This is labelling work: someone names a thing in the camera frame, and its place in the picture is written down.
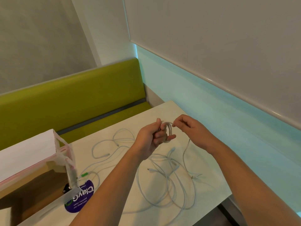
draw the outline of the hand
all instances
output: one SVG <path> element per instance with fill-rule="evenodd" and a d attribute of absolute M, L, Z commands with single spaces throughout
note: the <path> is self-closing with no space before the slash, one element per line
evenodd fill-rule
<path fill-rule="evenodd" d="M 141 160 L 146 160 L 164 140 L 169 141 L 175 137 L 176 135 L 167 136 L 166 123 L 161 124 L 161 120 L 157 118 L 156 122 L 140 129 L 132 148 Z"/>
<path fill-rule="evenodd" d="M 172 126 L 181 129 L 196 146 L 204 149 L 209 154 L 215 153 L 216 149 L 223 144 L 204 125 L 190 116 L 179 116 Z"/>

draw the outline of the green cable connector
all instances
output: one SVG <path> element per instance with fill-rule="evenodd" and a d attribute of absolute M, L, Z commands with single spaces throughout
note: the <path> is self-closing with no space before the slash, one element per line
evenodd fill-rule
<path fill-rule="evenodd" d="M 89 173 L 86 172 L 86 173 L 82 174 L 81 177 L 83 178 L 83 177 L 87 176 L 88 174 L 89 174 Z"/>

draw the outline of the bench backrest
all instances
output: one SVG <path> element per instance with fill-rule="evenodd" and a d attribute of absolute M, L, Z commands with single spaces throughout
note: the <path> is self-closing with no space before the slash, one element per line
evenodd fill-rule
<path fill-rule="evenodd" d="M 0 95 L 0 150 L 142 98 L 136 58 Z"/>

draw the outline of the left hand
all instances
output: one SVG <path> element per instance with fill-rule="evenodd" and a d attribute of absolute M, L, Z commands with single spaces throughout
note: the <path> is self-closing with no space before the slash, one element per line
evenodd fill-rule
<path fill-rule="evenodd" d="M 132 146 L 141 160 L 146 160 L 164 140 L 172 140 L 176 135 L 167 136 L 166 123 L 161 124 L 161 119 L 140 129 Z"/>

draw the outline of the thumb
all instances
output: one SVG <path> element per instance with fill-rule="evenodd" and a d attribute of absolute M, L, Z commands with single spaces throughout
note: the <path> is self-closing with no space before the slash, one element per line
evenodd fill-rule
<path fill-rule="evenodd" d="M 173 124 L 174 124 L 176 127 L 178 127 L 182 132 L 185 132 L 186 134 L 187 134 L 187 132 L 188 132 L 189 129 L 190 129 L 186 124 L 184 124 L 184 123 L 181 122 L 181 121 L 175 120 L 175 121 L 173 122 Z"/>
<path fill-rule="evenodd" d="M 149 131 L 151 131 L 152 133 L 154 133 L 154 132 L 156 132 L 156 131 L 159 130 L 160 126 L 161 126 L 161 119 L 157 118 L 156 122 L 150 124 Z"/>

